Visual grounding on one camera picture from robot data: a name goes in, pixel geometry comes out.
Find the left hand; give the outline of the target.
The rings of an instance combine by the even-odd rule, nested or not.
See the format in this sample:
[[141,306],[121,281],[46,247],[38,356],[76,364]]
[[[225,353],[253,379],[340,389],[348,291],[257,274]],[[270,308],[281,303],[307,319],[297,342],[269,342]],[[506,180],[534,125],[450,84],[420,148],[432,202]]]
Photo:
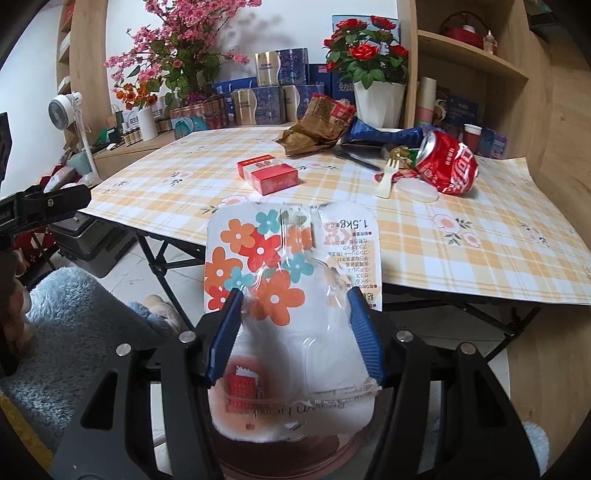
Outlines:
[[31,353],[35,335],[25,312],[30,299],[17,279],[24,270],[25,264],[16,252],[1,253],[1,332],[7,352],[17,359]]

